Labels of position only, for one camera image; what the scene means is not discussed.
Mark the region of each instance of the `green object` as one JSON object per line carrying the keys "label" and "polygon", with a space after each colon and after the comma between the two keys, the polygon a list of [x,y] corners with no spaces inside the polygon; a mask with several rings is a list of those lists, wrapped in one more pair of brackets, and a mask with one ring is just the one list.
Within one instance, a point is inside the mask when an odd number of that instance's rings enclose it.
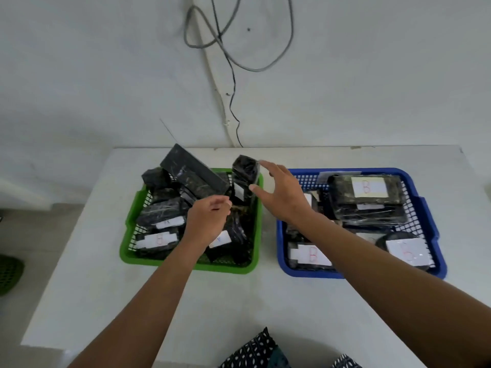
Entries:
{"label": "green object", "polygon": [[24,264],[13,257],[0,255],[0,296],[14,288],[24,271]]}
{"label": "green object", "polygon": [[[232,169],[226,168],[213,168],[215,172],[227,172],[231,173]],[[263,187],[263,175],[259,174],[258,185]],[[151,195],[146,186],[142,190],[138,191],[131,205],[130,212],[126,218],[126,232],[119,248],[119,256],[121,260],[126,263],[134,265],[147,265],[147,266],[159,266],[163,260],[151,260],[147,258],[139,258],[135,254],[135,235],[147,232],[146,229],[140,227],[136,223],[136,219],[140,215],[141,210],[148,206],[151,202]],[[263,205],[259,199],[256,199],[256,219],[254,223],[254,247],[252,249],[252,261],[247,266],[239,266],[234,263],[231,258],[221,258],[213,263],[208,260],[205,254],[203,254],[197,264],[194,266],[195,270],[204,271],[216,271],[216,272],[230,272],[232,274],[247,274],[254,270],[259,260],[259,245],[261,244],[261,218],[263,212]]]}

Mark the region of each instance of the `white table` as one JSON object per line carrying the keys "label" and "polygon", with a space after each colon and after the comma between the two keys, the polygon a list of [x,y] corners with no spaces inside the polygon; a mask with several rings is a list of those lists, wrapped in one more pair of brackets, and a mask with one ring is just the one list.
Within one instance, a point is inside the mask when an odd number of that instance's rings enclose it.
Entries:
{"label": "white table", "polygon": [[[125,264],[119,246],[140,175],[168,148],[115,149],[75,227],[23,344],[82,349],[130,301],[154,267]],[[397,167],[427,199],[448,265],[446,281],[491,304],[491,205],[458,146],[192,148],[210,167],[239,154],[289,168]],[[265,188],[272,190],[267,172]],[[217,365],[264,326],[292,366],[326,366],[345,352],[365,367],[422,366],[345,280],[292,278],[276,260],[265,213],[260,260],[248,275],[193,271],[158,360]]]}

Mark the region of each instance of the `left hand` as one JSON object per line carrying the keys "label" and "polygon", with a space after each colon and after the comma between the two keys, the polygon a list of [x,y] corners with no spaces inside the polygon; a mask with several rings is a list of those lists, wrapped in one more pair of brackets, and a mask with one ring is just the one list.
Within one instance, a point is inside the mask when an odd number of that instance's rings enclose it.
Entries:
{"label": "left hand", "polygon": [[187,212],[186,230],[181,241],[199,246],[204,251],[223,231],[231,206],[228,196],[221,195],[194,202]]}

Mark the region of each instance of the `right hand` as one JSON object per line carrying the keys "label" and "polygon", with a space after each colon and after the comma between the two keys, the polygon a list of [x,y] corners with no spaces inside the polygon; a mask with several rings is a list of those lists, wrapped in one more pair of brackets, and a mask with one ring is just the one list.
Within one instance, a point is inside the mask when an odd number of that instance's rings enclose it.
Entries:
{"label": "right hand", "polygon": [[295,225],[298,217],[313,212],[298,180],[284,165],[276,165],[264,160],[259,161],[259,164],[264,166],[274,178],[274,192],[270,194],[258,185],[249,185],[249,190],[261,199],[272,215]]}

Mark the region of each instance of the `paper label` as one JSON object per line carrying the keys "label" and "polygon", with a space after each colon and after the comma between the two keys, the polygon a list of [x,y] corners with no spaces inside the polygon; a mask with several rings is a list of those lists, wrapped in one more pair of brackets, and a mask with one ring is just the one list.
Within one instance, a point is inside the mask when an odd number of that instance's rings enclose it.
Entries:
{"label": "paper label", "polygon": [[299,244],[298,248],[290,249],[288,257],[304,265],[332,266],[332,262],[315,245]]}
{"label": "paper label", "polygon": [[420,237],[414,239],[388,240],[387,250],[393,256],[411,266],[429,266],[433,263],[428,247]]}
{"label": "paper label", "polygon": [[220,235],[218,235],[218,237],[215,240],[213,240],[213,242],[208,246],[210,248],[215,248],[215,247],[219,247],[221,245],[228,244],[231,242],[232,242],[232,240],[230,239],[230,235],[228,234],[228,231],[224,229],[220,233]]}
{"label": "paper label", "polygon": [[173,243],[177,241],[176,234],[170,233],[158,233],[153,235],[146,235],[143,240],[139,240],[136,242],[136,248],[156,248],[163,247],[169,245],[169,243]]}
{"label": "paper label", "polygon": [[168,219],[167,221],[158,222],[155,225],[155,227],[158,229],[163,229],[167,227],[182,226],[184,223],[186,223],[184,216],[179,216],[179,217]]}
{"label": "paper label", "polygon": [[356,233],[356,235],[372,244],[375,244],[378,239],[380,239],[382,236],[385,236],[385,234],[378,233]]}
{"label": "paper label", "polygon": [[319,173],[319,176],[317,177],[316,184],[317,185],[325,185],[328,183],[328,179],[330,176],[338,176],[340,174],[361,174],[361,172],[358,171],[345,171],[345,170],[339,170],[339,171],[332,171],[332,172],[321,172]]}
{"label": "paper label", "polygon": [[383,204],[356,204],[358,210],[372,210],[372,209],[384,209]]}
{"label": "paper label", "polygon": [[351,177],[354,197],[388,198],[387,186],[382,177]]}
{"label": "paper label", "polygon": [[310,205],[310,207],[312,207],[312,195],[310,195],[310,194],[304,194],[304,196],[307,199],[308,204]]}
{"label": "paper label", "polygon": [[234,182],[235,196],[244,201],[244,189]]}

